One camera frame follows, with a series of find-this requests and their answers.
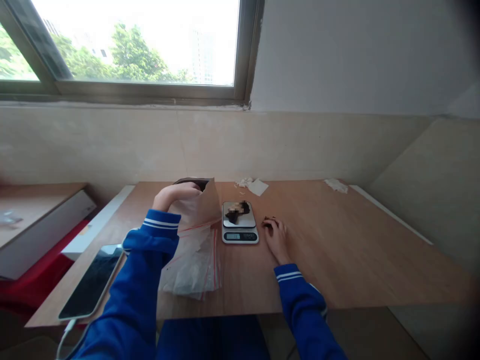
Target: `brown paper bag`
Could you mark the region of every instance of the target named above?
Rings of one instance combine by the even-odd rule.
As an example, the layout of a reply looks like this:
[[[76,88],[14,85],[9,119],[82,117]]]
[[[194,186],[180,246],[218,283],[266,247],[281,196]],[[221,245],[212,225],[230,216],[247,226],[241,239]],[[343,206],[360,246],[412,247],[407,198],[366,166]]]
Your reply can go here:
[[[170,205],[169,213],[181,215],[178,225],[179,232],[207,223],[213,224],[222,219],[222,209],[215,187],[215,179],[186,177],[175,181],[174,184],[188,182],[197,184],[202,193],[190,199],[174,201]]]

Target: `tree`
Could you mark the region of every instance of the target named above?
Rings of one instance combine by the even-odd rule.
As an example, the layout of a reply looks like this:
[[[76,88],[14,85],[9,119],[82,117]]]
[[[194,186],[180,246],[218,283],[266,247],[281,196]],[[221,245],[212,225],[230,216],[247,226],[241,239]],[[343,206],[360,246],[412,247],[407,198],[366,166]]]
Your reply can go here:
[[[2,25],[0,25],[0,78],[38,80]]]
[[[138,26],[128,30],[118,23],[112,36],[111,54],[118,79],[156,83],[188,83],[193,79],[186,69],[172,74],[157,50],[150,50]]]
[[[76,48],[63,35],[50,34],[60,55],[77,80],[124,80],[154,83],[191,83],[192,76],[182,69],[173,74],[160,54],[150,50],[138,26],[130,30],[125,24],[114,26],[110,49],[113,64],[105,64],[86,47]],[[0,78],[36,80],[20,51],[7,32],[0,26]]]
[[[113,77],[112,67],[104,64],[86,47],[77,49],[72,41],[63,35],[51,35],[60,55],[73,77],[77,80],[108,80]]]

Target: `red cloth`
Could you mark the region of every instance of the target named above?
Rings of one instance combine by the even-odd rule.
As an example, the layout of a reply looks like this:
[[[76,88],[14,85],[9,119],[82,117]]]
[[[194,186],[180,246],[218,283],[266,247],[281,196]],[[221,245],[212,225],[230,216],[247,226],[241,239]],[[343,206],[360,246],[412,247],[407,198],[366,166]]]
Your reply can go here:
[[[74,263],[62,250],[88,223],[82,220],[19,279],[0,281],[0,306],[21,314],[38,309]]]

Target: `blue sleeve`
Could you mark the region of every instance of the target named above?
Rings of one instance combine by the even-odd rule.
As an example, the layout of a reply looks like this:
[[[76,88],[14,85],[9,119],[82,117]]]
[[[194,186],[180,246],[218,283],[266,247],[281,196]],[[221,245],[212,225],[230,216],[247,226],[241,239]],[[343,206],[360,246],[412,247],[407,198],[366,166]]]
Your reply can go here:
[[[128,256],[103,314],[88,327],[74,359],[154,359],[160,273],[173,257],[180,215],[149,210],[123,241]]]
[[[327,325],[327,304],[295,264],[275,268],[283,314],[302,360],[347,359]]]

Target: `charging cable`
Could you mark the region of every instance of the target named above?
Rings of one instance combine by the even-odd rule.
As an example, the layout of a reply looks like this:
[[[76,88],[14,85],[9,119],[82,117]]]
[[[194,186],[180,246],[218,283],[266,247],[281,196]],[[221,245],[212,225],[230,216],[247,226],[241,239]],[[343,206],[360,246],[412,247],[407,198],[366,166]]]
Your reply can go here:
[[[60,343],[58,344],[58,348],[56,349],[56,360],[62,360],[60,358],[60,351],[62,350],[62,345],[64,344],[65,338],[69,334],[70,330],[73,329],[76,323],[77,323],[77,319],[72,319],[68,322],[68,325],[65,327],[65,330],[63,331],[63,335],[61,336]]]

